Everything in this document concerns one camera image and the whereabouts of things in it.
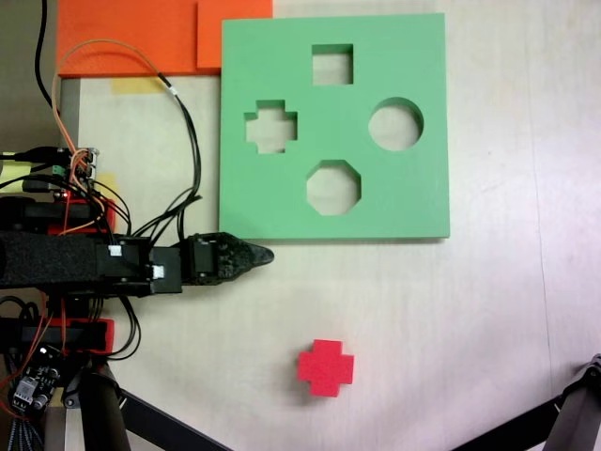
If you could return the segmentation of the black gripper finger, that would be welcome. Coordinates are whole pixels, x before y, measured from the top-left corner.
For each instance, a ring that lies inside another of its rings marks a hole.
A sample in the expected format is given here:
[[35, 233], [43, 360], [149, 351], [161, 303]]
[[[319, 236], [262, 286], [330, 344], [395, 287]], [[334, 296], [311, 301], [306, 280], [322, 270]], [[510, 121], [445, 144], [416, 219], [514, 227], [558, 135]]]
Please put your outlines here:
[[232, 282], [255, 268], [269, 265], [274, 253], [267, 247], [241, 240], [228, 233], [216, 236], [216, 269], [219, 283]]

